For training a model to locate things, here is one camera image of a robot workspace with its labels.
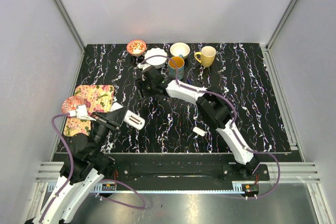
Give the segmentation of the white remote control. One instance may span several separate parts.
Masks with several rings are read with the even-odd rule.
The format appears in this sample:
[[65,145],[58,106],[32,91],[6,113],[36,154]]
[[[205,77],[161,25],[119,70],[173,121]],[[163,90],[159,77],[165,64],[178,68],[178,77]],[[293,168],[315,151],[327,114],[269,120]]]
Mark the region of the white remote control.
[[[122,105],[114,102],[111,106],[110,112],[120,108],[122,108]],[[145,125],[145,119],[130,110],[127,110],[123,121],[137,130],[143,129]]]

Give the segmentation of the white battery cover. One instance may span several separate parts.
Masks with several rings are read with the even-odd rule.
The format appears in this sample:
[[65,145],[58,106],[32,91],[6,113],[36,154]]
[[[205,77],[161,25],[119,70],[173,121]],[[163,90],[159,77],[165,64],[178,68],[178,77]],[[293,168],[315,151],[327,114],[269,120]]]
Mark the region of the white battery cover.
[[197,135],[202,136],[202,137],[204,137],[206,135],[206,132],[204,130],[200,129],[199,127],[194,127],[193,132],[196,133]]

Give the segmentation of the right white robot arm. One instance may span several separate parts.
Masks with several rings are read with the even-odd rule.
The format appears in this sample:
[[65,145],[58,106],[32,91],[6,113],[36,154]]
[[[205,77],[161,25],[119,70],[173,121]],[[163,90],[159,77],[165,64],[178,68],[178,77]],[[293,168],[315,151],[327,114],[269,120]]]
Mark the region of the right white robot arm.
[[136,80],[140,99],[154,95],[177,98],[197,106],[203,122],[216,130],[225,140],[239,166],[239,175],[250,180],[257,175],[260,161],[241,133],[235,121],[237,112],[233,105],[222,95],[206,88],[186,84],[173,77],[164,77],[154,66],[139,64],[142,76]]

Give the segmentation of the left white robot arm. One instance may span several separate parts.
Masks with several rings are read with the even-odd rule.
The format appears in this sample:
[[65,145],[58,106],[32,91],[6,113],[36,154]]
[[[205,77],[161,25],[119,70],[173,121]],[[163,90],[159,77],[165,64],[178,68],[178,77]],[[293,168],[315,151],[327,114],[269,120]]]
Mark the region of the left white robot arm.
[[101,148],[109,132],[117,131],[127,108],[119,106],[111,112],[95,112],[88,134],[78,133],[70,138],[69,158],[64,162],[56,186],[40,213],[27,223],[71,223],[75,213],[93,187],[102,179],[113,177],[113,158]]

